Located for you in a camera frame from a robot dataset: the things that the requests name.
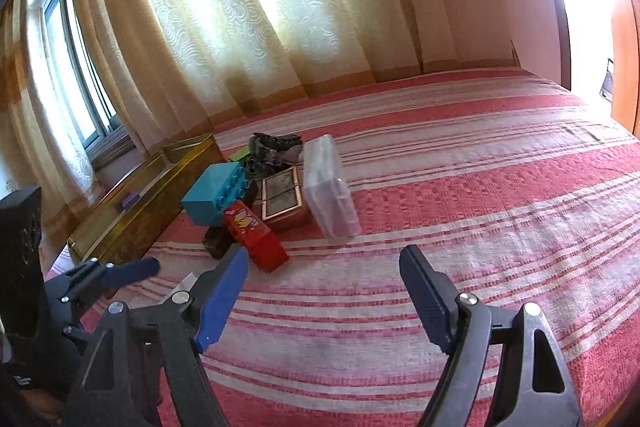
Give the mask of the black grey crumpled object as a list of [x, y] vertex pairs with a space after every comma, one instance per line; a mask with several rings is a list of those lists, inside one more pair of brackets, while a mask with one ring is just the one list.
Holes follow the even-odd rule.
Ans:
[[303, 148], [303, 139], [297, 134], [275, 136], [255, 132], [248, 140], [248, 154], [242, 160], [247, 178], [268, 178], [297, 165]]

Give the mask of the dark small object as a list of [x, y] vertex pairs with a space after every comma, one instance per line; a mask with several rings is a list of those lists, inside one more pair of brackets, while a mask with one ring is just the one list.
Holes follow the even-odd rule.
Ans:
[[209, 227], [202, 240], [203, 247], [215, 260], [222, 259], [234, 243], [235, 239], [225, 227]]

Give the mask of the window frame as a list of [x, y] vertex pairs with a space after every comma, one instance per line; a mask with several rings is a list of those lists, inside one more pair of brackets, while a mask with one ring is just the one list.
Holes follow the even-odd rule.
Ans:
[[53, 88], [91, 161], [101, 170], [134, 150], [82, 38], [74, 0], [38, 0]]

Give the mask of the teal toy building block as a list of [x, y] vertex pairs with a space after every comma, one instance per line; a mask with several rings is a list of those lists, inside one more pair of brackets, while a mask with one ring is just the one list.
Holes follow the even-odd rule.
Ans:
[[244, 197], [248, 187], [237, 161], [209, 165], [181, 199], [183, 210], [198, 227], [221, 227], [222, 213]]

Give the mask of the clear plastic case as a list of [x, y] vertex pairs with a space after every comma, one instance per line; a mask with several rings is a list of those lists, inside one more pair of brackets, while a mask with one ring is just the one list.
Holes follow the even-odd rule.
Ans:
[[306, 142], [303, 153], [304, 199], [322, 234], [328, 239], [359, 235], [358, 213], [333, 136]]

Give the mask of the red snack box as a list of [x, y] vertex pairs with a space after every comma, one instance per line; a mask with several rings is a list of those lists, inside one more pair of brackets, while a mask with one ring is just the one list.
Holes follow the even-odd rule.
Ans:
[[242, 200], [222, 212], [224, 227], [246, 250], [258, 269], [273, 272], [288, 262], [288, 254], [277, 235]]

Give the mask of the orange wooden door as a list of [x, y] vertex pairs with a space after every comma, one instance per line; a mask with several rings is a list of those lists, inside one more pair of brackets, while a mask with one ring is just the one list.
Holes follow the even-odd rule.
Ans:
[[639, 0], [617, 0], [612, 35], [612, 117], [634, 136], [639, 136]]

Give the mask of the small green box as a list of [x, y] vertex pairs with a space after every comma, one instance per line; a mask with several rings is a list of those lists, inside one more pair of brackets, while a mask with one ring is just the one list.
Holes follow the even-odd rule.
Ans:
[[250, 156], [250, 148], [245, 145], [239, 150], [236, 150], [233, 154], [229, 156], [230, 161], [243, 161], [247, 156]]

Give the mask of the gold metal tray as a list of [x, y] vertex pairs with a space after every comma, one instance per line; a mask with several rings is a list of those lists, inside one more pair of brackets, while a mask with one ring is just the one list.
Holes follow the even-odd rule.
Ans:
[[[76, 265], [91, 258], [114, 265], [138, 260], [182, 211], [181, 199], [204, 170], [224, 161], [215, 138], [202, 134], [166, 145], [126, 174], [67, 239]], [[123, 210], [122, 198], [140, 194]]]

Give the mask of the small purple box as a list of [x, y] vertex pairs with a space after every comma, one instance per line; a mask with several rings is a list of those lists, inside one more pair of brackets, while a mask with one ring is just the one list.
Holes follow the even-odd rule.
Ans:
[[139, 202], [140, 194], [138, 192], [132, 191], [125, 195], [120, 201], [120, 205], [123, 210], [130, 209], [136, 202]]

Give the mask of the red striped bedspread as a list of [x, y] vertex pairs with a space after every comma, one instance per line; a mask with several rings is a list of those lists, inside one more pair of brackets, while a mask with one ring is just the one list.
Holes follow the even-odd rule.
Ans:
[[204, 355], [235, 426], [412, 426], [445, 357], [399, 275], [402, 248], [485, 303], [533, 301], [587, 425], [639, 379], [639, 142], [558, 84], [514, 69], [450, 72], [317, 98], [224, 126], [331, 135], [361, 230], [314, 221], [253, 270]]

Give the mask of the copper framed card box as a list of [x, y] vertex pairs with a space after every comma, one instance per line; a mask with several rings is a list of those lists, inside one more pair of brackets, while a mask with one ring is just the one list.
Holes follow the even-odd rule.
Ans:
[[309, 219], [298, 166], [288, 167], [259, 182], [256, 204], [259, 216], [270, 230], [284, 233], [301, 227]]

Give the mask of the cream patterned curtain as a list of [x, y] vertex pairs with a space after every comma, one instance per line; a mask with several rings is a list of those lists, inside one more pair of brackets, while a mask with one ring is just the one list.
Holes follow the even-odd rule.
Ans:
[[72, 0], [99, 80], [152, 152], [300, 98], [459, 62], [444, 0]]

